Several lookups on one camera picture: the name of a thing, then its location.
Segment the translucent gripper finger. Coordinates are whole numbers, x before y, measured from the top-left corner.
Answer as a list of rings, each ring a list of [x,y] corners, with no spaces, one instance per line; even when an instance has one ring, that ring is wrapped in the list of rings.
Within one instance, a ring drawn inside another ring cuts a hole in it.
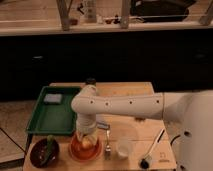
[[[94,131],[92,134],[91,134],[91,141],[92,141],[92,145],[93,145],[93,147],[92,147],[92,150],[95,150],[95,148],[96,148],[96,145],[97,145],[97,142],[98,142],[98,132],[97,132],[97,130],[96,131]]]
[[[79,135],[78,131],[76,131],[75,135],[76,135],[76,150],[81,151],[81,145],[82,145],[81,138],[82,137]]]

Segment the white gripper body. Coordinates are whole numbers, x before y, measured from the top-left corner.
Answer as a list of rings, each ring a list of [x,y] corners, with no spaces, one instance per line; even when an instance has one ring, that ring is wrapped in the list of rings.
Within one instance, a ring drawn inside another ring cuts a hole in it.
[[[95,115],[78,115],[76,121],[76,129],[82,134],[92,134],[96,130]]]

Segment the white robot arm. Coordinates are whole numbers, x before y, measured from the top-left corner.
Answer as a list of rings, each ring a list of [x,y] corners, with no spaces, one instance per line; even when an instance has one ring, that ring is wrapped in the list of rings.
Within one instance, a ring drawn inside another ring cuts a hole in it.
[[[213,90],[161,92],[151,95],[100,96],[85,86],[72,100],[77,130],[93,132],[97,114],[179,122],[177,171],[213,171]]]

